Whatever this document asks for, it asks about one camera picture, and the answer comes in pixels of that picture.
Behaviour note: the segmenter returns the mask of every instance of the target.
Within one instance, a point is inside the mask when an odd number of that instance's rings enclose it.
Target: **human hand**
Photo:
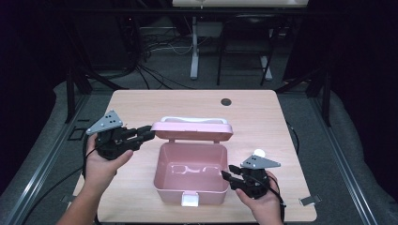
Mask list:
[[[92,194],[102,195],[105,189],[111,184],[117,169],[123,166],[132,157],[132,150],[126,151],[114,160],[101,157],[95,149],[97,134],[93,134],[87,140],[85,164],[84,190],[89,190]]]
[[[278,186],[276,184],[278,180],[275,175],[272,174],[272,172],[267,172],[267,175],[273,178],[269,179],[270,187],[278,191]],[[237,189],[236,193],[240,200],[252,210],[253,216],[259,224],[283,224],[281,221],[280,201],[271,191],[268,191],[266,195],[256,200],[247,196],[241,189]]]

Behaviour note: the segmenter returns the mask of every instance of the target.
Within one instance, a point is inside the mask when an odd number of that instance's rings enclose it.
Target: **table top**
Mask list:
[[[308,0],[173,0],[174,7],[305,8]]]
[[[224,98],[231,105],[224,106]],[[107,112],[115,110],[127,128],[152,125],[163,116],[224,118],[234,135],[222,144],[228,164],[239,165],[257,148],[281,167],[268,169],[279,182],[287,205],[285,221],[313,221],[313,205],[299,199],[310,196],[279,100],[269,90],[120,90],[115,91]],[[183,207],[163,202],[153,181],[161,145],[155,137],[145,142],[131,160],[120,168],[99,204],[99,221],[104,222],[255,222],[251,210],[228,188],[223,204]],[[77,195],[84,179],[75,188]]]

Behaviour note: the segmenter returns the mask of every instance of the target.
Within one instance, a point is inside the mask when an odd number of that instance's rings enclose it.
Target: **black circle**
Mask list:
[[[229,106],[229,105],[231,105],[231,104],[232,104],[231,99],[229,99],[229,98],[223,98],[223,99],[222,99],[222,105],[223,105],[223,106]]]

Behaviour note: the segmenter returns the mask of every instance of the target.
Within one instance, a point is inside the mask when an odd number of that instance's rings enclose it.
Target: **forearm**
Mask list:
[[[100,197],[101,194],[93,193],[83,187],[57,224],[92,224],[100,204]]]
[[[274,210],[252,211],[255,220],[260,225],[282,225],[281,215]]]

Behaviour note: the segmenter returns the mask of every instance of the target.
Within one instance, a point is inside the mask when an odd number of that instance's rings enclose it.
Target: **pink plastic box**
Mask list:
[[[163,117],[152,130],[169,140],[161,146],[154,179],[161,199],[182,206],[223,203],[229,183],[221,171],[228,170],[228,162],[220,142],[233,135],[226,120]]]

